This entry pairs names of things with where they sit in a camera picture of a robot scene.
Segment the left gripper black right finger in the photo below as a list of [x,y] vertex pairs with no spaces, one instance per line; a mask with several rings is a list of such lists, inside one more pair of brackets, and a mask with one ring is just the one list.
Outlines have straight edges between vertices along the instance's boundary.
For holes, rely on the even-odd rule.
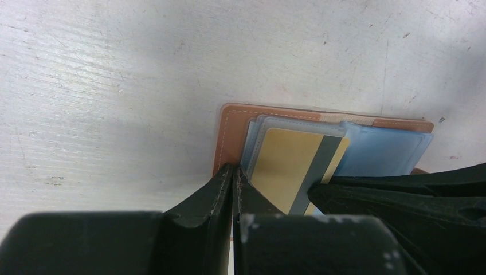
[[423,274],[376,217],[286,215],[236,167],[235,274]]

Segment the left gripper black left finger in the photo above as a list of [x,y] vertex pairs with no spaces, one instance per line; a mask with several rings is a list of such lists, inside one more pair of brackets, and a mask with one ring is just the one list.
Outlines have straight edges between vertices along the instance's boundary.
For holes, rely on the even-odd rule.
[[226,274],[233,171],[165,212],[25,215],[1,243],[1,273]]

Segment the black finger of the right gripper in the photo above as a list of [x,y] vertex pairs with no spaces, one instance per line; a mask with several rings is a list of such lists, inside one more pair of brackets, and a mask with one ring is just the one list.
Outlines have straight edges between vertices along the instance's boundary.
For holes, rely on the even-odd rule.
[[485,164],[432,174],[334,177],[308,192],[325,214],[379,218],[411,274],[485,273]]

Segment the tan striped credit card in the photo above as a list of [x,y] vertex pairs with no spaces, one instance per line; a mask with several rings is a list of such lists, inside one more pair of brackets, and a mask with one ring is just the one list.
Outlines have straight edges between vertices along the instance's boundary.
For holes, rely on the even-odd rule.
[[284,214],[312,215],[310,188],[329,182],[349,143],[346,137],[270,128],[250,181]]

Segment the brown leather card holder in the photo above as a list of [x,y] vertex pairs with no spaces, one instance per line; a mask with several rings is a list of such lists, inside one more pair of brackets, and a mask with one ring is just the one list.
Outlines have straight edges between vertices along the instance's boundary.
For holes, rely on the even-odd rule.
[[220,112],[213,170],[239,165],[279,211],[312,215],[313,184],[333,176],[408,175],[433,128],[426,120],[228,103]]

